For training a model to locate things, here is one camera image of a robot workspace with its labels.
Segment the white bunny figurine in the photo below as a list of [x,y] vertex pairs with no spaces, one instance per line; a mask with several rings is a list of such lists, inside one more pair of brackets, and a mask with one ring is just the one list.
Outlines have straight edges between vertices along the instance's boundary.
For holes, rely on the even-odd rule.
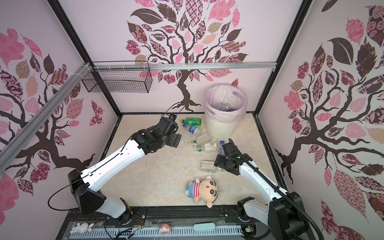
[[91,224],[88,224],[88,223],[83,223],[83,224],[77,223],[77,225],[74,226],[71,229],[70,233],[71,234],[74,234],[74,233],[84,234],[86,232],[91,232],[92,231],[92,227],[94,225],[95,225],[94,223],[91,223]]

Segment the aluminium rail left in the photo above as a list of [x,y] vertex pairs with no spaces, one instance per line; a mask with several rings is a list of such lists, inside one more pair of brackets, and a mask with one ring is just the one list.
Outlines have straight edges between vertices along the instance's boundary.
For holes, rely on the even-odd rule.
[[37,114],[23,127],[19,134],[1,151],[1,172],[4,172],[19,152],[38,132],[54,110],[62,103],[73,88],[92,70],[89,63],[83,63],[54,94]]

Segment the red white small figurine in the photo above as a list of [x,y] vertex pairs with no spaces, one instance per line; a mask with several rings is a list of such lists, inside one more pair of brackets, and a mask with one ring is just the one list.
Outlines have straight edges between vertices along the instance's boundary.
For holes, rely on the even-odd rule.
[[163,224],[161,227],[159,227],[159,233],[166,235],[169,234],[172,231],[172,227],[168,224]]

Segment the clear bottle green band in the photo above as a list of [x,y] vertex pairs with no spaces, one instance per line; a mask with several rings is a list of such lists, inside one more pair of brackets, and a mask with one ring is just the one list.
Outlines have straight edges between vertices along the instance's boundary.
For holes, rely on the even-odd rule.
[[204,133],[204,134],[198,136],[196,140],[191,141],[190,142],[190,147],[194,148],[195,146],[199,146],[202,143],[204,143],[206,141],[210,141],[210,140],[211,140],[210,134],[209,133]]

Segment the white bin pink liner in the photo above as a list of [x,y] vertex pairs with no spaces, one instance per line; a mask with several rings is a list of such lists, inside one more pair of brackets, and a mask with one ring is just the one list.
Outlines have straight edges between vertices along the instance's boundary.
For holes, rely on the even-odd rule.
[[245,92],[230,84],[217,84],[206,90],[203,109],[206,130],[212,138],[227,140],[247,114]]

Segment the teal eraser block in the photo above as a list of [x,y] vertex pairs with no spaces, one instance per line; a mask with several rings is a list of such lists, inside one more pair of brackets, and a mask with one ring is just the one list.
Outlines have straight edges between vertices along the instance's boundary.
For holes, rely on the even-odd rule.
[[216,229],[215,223],[201,223],[193,225],[195,232],[213,231]]

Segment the cartoon boy plush doll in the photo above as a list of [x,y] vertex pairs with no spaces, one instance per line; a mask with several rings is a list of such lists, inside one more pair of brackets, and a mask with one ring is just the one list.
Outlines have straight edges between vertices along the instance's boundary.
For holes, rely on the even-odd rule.
[[199,200],[205,201],[208,208],[213,207],[218,195],[218,184],[211,176],[207,176],[202,181],[196,178],[194,182],[190,181],[186,186],[185,196],[193,199],[196,204]]

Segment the green bottle at back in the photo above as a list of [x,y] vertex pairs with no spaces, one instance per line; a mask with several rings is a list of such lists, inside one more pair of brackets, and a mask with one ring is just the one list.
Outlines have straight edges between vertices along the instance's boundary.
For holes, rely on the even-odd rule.
[[192,126],[201,126],[202,119],[200,118],[186,118],[181,120],[182,124],[192,125]]

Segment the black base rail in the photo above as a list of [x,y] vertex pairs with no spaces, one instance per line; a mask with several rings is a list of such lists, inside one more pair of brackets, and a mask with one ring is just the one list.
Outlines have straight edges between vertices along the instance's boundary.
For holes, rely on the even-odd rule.
[[[170,206],[170,207],[133,207],[133,217],[130,222],[121,225],[118,221],[104,214],[93,213],[88,216],[83,215],[80,210],[75,209],[69,211],[59,233],[56,237],[58,240],[66,240],[71,229],[77,223],[94,223],[93,229],[103,227],[107,228],[137,228],[141,230],[147,227],[156,227],[159,229],[163,224],[171,227],[193,227],[195,224],[215,223],[218,226],[240,226],[242,230],[241,236],[211,236],[211,237],[172,237],[160,239],[240,239],[240,240],[266,240],[268,238],[275,239],[268,226],[263,223],[246,217],[241,209],[241,204],[237,205],[221,205],[214,206],[211,209],[205,206]],[[132,239],[134,234],[130,234],[126,238],[120,238],[120,232],[116,237],[110,240],[160,240],[154,238],[138,238]]]

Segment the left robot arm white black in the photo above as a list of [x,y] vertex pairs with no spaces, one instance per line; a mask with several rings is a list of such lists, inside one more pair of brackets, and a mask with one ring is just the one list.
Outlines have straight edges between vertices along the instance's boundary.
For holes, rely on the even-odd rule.
[[156,153],[164,146],[177,148],[181,135],[177,134],[176,115],[161,117],[157,125],[134,133],[125,144],[110,156],[83,171],[68,174],[71,193],[84,215],[105,214],[121,225],[130,222],[133,211],[124,199],[115,200],[101,189],[112,177],[134,161]]

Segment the Pocari Sweat blue bottle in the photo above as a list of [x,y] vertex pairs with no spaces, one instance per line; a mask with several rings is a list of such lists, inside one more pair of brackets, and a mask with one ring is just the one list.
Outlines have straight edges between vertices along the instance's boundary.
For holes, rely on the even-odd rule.
[[191,134],[199,136],[202,134],[202,130],[199,127],[193,126],[191,124],[183,124],[183,127]]

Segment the blue label water bottle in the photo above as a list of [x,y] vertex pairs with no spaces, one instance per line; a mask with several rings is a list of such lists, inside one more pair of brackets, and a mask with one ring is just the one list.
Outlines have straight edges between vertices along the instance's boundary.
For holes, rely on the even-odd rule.
[[224,144],[225,144],[225,141],[220,141],[220,146],[219,146],[219,150],[218,150],[218,153],[219,155],[221,156],[226,156],[226,153],[224,151]]

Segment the clear bottle green cap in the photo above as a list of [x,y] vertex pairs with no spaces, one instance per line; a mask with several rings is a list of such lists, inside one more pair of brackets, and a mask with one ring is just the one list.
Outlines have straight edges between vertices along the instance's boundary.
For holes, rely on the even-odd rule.
[[200,164],[200,171],[206,173],[221,172],[222,169],[214,166],[214,161],[202,160]]

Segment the aluminium rail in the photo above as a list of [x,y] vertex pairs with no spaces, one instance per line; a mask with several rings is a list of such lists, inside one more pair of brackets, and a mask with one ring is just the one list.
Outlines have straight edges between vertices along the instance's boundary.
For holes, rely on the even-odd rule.
[[172,70],[213,70],[213,69],[275,69],[276,62],[239,62],[239,63],[200,63],[200,64],[125,64],[125,65],[95,65],[93,69],[100,70],[148,70],[148,71],[172,71]]
[[1,151],[1,172],[4,172],[19,152],[38,132],[54,110],[62,103],[73,88],[92,70],[89,63],[83,63],[54,94],[37,114],[23,127],[19,134]]

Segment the aluminium rail back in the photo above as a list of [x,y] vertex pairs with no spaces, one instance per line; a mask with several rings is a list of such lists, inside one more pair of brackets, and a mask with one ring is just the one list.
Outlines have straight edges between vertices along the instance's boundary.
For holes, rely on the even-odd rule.
[[200,63],[200,64],[125,64],[125,65],[95,65],[93,69],[100,70],[148,70],[148,71],[172,71],[172,70],[213,70],[213,69],[275,69],[276,62],[239,62],[239,63]]

